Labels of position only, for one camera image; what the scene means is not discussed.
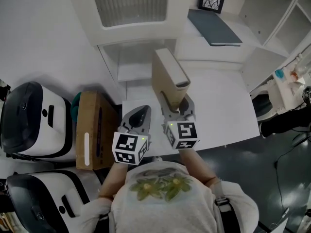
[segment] gray book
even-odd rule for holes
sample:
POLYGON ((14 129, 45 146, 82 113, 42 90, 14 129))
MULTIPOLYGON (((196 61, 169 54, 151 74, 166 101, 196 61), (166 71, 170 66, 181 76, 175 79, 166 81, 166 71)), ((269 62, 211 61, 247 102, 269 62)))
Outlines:
POLYGON ((211 46, 240 47, 242 41, 214 12, 189 10, 188 18, 211 46))

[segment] backpack strap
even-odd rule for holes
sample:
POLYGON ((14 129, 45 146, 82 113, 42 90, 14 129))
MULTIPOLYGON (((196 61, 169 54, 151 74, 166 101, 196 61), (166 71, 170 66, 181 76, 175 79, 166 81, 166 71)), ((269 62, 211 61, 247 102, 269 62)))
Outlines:
POLYGON ((94 233, 115 233, 115 220, 112 212, 100 215, 94 233))
POLYGON ((214 211, 220 213, 219 233, 241 233, 239 221, 230 200, 225 197, 222 183, 218 182, 211 187, 213 194, 216 196, 214 211))

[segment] cardboard box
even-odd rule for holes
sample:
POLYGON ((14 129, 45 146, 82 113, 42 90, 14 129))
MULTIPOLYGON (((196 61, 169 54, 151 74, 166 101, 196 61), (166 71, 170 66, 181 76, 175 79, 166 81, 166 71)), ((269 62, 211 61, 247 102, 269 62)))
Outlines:
POLYGON ((112 153, 118 114, 98 92, 81 93, 77 121, 76 167, 98 170, 115 162, 112 153))
POLYGON ((152 88, 156 96, 158 97, 163 91, 171 108, 177 110, 189 86, 190 79, 174 55, 168 49, 156 50, 152 61, 152 88), (176 81, 176 77, 180 77, 180 74, 184 80, 182 83, 176 81))

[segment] white t-shirt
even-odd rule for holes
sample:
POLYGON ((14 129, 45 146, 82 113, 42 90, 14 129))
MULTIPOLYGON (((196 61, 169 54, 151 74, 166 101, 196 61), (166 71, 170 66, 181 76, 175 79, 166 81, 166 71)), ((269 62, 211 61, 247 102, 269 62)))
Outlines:
MULTIPOLYGON (((255 202, 236 183, 222 182, 224 195, 252 233, 259 220, 255 202)), ((151 162, 127 173, 113 202, 97 199, 83 206, 77 232, 92 233, 99 215, 112 212, 116 233, 217 233, 212 190, 189 176, 183 165, 151 162)))

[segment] white shelf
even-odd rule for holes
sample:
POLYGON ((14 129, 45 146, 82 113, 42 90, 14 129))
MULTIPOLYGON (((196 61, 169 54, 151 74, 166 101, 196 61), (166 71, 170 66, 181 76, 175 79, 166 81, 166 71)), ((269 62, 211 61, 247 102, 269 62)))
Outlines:
POLYGON ((225 62, 225 61, 179 61, 179 64, 183 69, 188 68, 204 68, 204 69, 216 69, 216 70, 240 70, 243 67, 242 63, 225 62))
POLYGON ((156 98, 151 80, 135 80, 126 82, 126 100, 156 98))
POLYGON ((266 80, 284 61, 286 57, 273 52, 256 49, 240 70, 247 91, 251 92, 266 80))
POLYGON ((250 28, 243 22, 243 20, 235 14, 221 13, 218 15, 229 28, 240 38, 240 40, 249 46, 266 49, 282 56, 288 57, 289 54, 277 39, 272 39, 268 46, 263 46, 250 28))
POLYGON ((118 82, 151 78, 153 52, 163 47, 162 40, 124 44, 119 56, 118 82))
POLYGON ((204 37, 182 37, 178 41, 177 60, 222 61, 243 63, 256 47, 212 47, 204 37))
POLYGON ((262 45, 271 38, 290 10, 294 0, 245 0, 240 17, 262 45))
POLYGON ((311 31, 311 21, 297 7, 293 9, 287 20, 276 34, 288 53, 291 53, 311 31))
POLYGON ((297 6, 301 9, 303 14, 311 22, 311 0, 298 0, 297 6))

